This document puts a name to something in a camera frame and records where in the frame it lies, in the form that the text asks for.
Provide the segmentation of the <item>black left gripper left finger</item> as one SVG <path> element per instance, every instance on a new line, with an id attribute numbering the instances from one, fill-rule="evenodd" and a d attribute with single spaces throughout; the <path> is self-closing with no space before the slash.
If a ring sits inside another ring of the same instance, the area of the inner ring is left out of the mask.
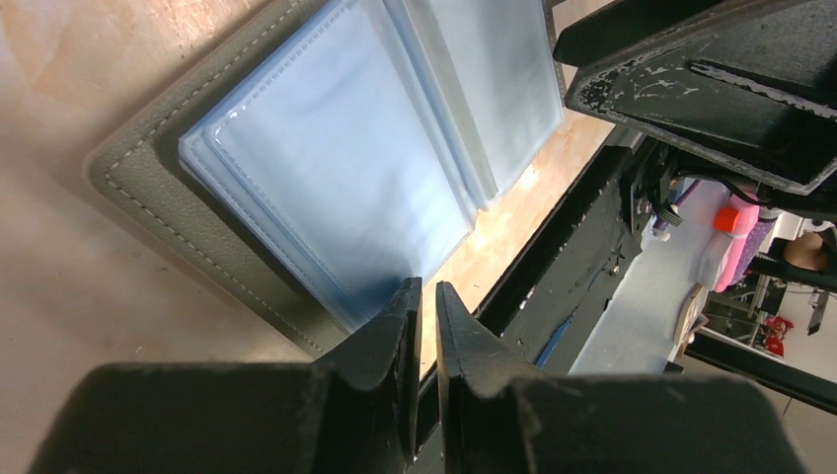
<path id="1" fill-rule="evenodd" d="M 310 363 L 112 363 L 71 392 L 34 473 L 402 473 L 422 282 Z"/>

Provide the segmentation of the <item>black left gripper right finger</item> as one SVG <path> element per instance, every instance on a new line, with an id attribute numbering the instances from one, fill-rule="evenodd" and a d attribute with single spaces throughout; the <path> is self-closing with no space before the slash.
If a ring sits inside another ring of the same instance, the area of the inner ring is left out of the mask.
<path id="1" fill-rule="evenodd" d="M 773 406 L 733 376 L 552 376 L 436 287 L 449 473 L 804 473 Z"/>

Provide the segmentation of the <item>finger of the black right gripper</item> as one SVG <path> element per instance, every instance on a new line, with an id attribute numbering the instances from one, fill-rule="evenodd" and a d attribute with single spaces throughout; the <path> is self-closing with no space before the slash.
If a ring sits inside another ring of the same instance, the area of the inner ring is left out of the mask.
<path id="1" fill-rule="evenodd" d="M 553 58 L 584 66 L 671 29 L 725 17 L 749 20 L 818 1 L 612 1 L 564 28 Z"/>
<path id="2" fill-rule="evenodd" d="M 584 66 L 569 109 L 806 196 L 836 171 L 836 20 L 725 17 Z"/>

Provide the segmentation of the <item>grey card holder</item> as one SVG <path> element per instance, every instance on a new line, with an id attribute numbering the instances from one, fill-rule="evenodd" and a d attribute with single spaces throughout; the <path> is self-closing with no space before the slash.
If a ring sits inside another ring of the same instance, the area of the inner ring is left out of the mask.
<path id="1" fill-rule="evenodd" d="M 338 319 L 177 163 L 176 135 L 323 7 L 270 1 L 92 153 L 92 186 L 303 353 L 345 339 Z"/>

